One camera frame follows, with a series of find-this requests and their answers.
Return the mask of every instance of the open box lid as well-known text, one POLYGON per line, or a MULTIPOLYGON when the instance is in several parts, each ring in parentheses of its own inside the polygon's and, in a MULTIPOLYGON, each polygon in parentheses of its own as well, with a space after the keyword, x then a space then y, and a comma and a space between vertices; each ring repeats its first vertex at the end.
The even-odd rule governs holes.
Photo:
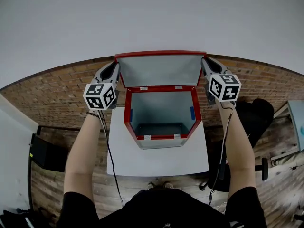
POLYGON ((125 88, 196 86, 201 74, 199 51, 145 51, 116 54, 125 88))

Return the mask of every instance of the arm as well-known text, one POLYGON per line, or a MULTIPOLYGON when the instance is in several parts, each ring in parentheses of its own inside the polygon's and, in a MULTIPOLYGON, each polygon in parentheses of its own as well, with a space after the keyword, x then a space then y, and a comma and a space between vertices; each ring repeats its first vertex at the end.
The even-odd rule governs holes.
POLYGON ((92 174, 100 128, 99 118, 86 117, 67 159, 64 193, 77 192, 93 201, 92 174))
MULTIPOLYGON (((223 106, 233 108, 232 103, 222 102, 223 106)), ((227 126, 231 109, 223 109, 217 101, 223 127, 227 126)), ((234 110, 228 126, 226 154, 230 167, 231 180, 229 198, 245 187, 257 187, 255 176, 255 156, 243 125, 234 110)))

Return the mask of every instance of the black chair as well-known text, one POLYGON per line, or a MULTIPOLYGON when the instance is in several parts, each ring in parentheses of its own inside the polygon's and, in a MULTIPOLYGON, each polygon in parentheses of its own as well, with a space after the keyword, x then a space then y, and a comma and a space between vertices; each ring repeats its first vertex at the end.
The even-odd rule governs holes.
MULTIPOLYGON (((270 126, 273 121, 274 108, 266 100, 255 99, 252 103, 239 102, 236 106, 237 114, 245 129, 252 148, 257 141, 270 126)), ((223 149, 223 158, 219 167, 221 156, 222 140, 213 143, 212 151, 208 152, 209 160, 209 180, 205 185, 199 185, 200 190, 204 190, 206 186, 216 191, 228 192, 230 186, 230 169, 226 164, 226 148, 223 149)), ((268 161, 262 158, 262 165, 255 166, 256 171, 262 171, 262 180, 268 178, 268 161)))

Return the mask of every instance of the brick wall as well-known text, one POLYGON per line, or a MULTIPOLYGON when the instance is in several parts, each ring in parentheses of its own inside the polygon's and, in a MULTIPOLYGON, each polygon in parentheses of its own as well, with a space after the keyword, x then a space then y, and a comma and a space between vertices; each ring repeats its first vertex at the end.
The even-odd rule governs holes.
MULTIPOLYGON (((252 101, 263 98, 275 110, 287 100, 304 100, 304 76, 265 63, 235 57, 210 55, 237 74, 243 86, 239 98, 252 101)), ((15 107, 42 126, 79 128, 86 116, 83 90, 90 83, 95 72, 113 58, 98 58, 32 75, 17 81, 4 89, 3 94, 15 107)), ((205 126, 221 125, 216 107, 208 106, 202 77, 197 86, 200 110, 205 126)), ((125 90, 121 84, 118 90, 118 106, 124 106, 125 90)), ((107 121, 111 111, 106 111, 107 121)))

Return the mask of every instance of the person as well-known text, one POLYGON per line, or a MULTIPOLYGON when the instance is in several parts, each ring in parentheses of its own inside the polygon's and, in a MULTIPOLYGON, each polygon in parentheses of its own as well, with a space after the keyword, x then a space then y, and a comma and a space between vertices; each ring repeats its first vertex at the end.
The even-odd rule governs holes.
MULTIPOLYGON (((217 105, 225 128, 233 104, 217 102, 217 105)), ((225 214, 181 190, 166 188, 172 187, 166 183, 164 188, 140 191, 122 209, 99 220, 94 206, 92 173, 100 129, 100 120, 88 115, 74 142, 66 163, 63 206, 57 228, 267 227, 257 195, 254 153, 236 111, 231 116, 225 143, 231 171, 225 214)))

